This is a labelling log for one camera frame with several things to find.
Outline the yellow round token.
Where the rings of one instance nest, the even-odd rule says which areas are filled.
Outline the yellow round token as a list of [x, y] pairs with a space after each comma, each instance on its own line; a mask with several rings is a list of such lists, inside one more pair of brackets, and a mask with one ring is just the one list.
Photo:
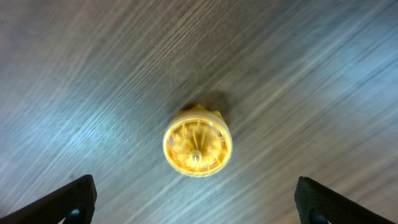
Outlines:
[[219, 111], [195, 105], [180, 110], [170, 122], [162, 149], [167, 162], [179, 173], [208, 177], [227, 165], [233, 152], [233, 140]]

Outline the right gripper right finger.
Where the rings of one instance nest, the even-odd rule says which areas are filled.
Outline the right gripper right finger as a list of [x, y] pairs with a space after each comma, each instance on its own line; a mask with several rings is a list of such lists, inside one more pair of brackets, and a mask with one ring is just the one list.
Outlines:
[[304, 224], [393, 224], [309, 177], [299, 177], [294, 200]]

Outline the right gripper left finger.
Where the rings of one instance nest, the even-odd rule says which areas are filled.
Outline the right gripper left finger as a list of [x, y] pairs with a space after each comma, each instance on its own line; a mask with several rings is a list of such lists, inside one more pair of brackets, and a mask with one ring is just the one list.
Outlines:
[[1, 218], [1, 223], [90, 224], [97, 192], [92, 175], [84, 175]]

